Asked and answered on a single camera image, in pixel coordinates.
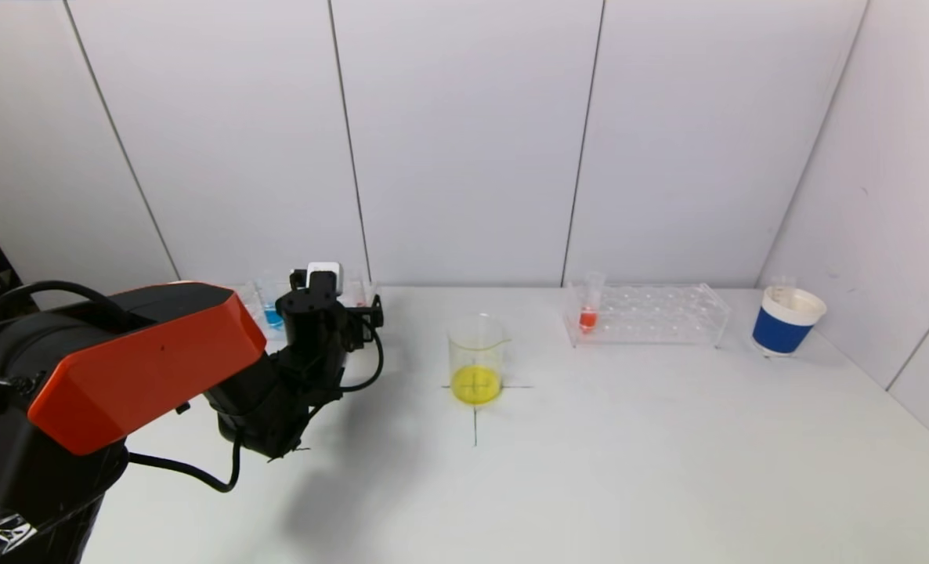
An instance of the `black cable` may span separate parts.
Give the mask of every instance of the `black cable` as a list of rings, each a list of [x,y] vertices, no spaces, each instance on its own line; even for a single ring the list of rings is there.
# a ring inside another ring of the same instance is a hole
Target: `black cable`
[[[96,290],[91,288],[86,288],[80,284],[75,284],[75,282],[64,282],[61,280],[46,280],[43,282],[35,282],[34,284],[27,284],[25,286],[19,286],[16,289],[9,290],[6,293],[0,295],[0,313],[2,310],[9,306],[9,304],[16,302],[17,300],[25,299],[32,294],[38,292],[46,292],[48,290],[60,290],[63,292],[70,292],[77,294],[89,301],[100,304],[103,307],[103,311],[106,311],[117,321],[118,324],[123,328],[129,328],[131,326],[131,314],[127,311],[124,311],[116,302],[103,296]]]
[[[381,338],[378,337],[378,329],[375,329],[374,325],[364,318],[358,317],[357,319],[360,319],[360,323],[371,332],[371,337],[374,337],[374,344],[378,346],[378,369],[375,369],[374,375],[371,375],[366,381],[358,383],[358,385],[340,385],[338,388],[339,392],[359,392],[361,389],[367,388],[368,385],[372,385],[372,383],[378,381],[381,375],[381,369],[385,367],[385,347],[381,346]]]
[[[311,421],[312,418],[315,417],[315,414],[318,414],[318,411],[322,411],[322,407],[324,407],[324,404],[322,404],[322,406],[315,406],[314,410],[311,410],[311,414],[308,414],[308,421]]]
[[[230,490],[234,490],[235,484],[238,483],[238,472],[242,462],[243,429],[239,428],[235,433],[235,447],[232,449],[231,453],[231,479],[228,479],[227,484],[221,482],[220,479],[214,478],[213,475],[200,470],[195,467],[195,465],[188,465],[186,463],[181,463],[181,461],[170,461],[168,458],[150,457],[148,454],[137,453],[129,454],[129,461],[131,461],[132,464],[149,465],[152,468],[161,468],[161,470],[171,470],[173,472],[179,472],[179,474],[189,475],[190,477],[199,479],[199,481],[214,488],[218,492],[227,494]]]

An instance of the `black cross mark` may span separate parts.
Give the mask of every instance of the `black cross mark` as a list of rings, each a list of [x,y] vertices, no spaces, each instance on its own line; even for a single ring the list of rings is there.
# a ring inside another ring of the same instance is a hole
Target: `black cross mark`
[[[450,389],[449,385],[442,385],[440,388]],[[502,385],[500,389],[533,389],[532,385]],[[479,407],[472,406],[472,446],[477,447],[479,445]]]

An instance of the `test tube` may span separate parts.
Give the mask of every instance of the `test tube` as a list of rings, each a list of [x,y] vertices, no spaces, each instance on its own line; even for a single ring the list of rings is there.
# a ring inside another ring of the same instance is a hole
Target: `test tube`
[[[263,306],[266,324],[272,329],[283,329],[283,318],[276,312],[276,301],[290,290],[290,285],[277,282],[269,275],[256,280],[256,292]]]
[[[347,279],[349,282],[350,302],[355,307],[367,307],[367,289],[365,288],[363,275],[359,270],[352,272],[352,276]]]
[[[597,315],[600,310],[600,300],[604,294],[604,282],[607,276],[600,272],[587,273],[585,284],[587,287],[586,299],[580,311],[580,331],[590,333],[597,326]]]
[[[785,307],[791,307],[791,300],[795,294],[794,276],[775,276],[772,278],[772,300]]]

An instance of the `robotic arm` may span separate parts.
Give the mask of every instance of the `robotic arm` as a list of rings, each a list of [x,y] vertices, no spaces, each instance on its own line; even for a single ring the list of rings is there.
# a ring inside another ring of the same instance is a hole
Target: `robotic arm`
[[[128,464],[153,465],[228,492],[242,447],[272,458],[301,443],[311,418],[343,393],[378,379],[379,297],[337,301],[342,268],[295,270],[276,301],[287,346],[266,339],[232,290],[197,282],[106,297],[41,282],[0,297],[0,311],[45,290],[88,301],[0,322],[0,562],[77,563],[106,490]],[[346,354],[378,347],[378,370],[343,386]],[[233,443],[222,483],[191,465],[128,453],[125,438],[203,393]]]

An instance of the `blue liquid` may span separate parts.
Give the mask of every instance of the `blue liquid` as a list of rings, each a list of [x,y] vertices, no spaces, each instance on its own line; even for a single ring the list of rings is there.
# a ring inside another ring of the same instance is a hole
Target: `blue liquid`
[[[270,327],[276,329],[283,326],[283,318],[277,315],[276,308],[263,308],[263,313],[266,314],[266,322]]]

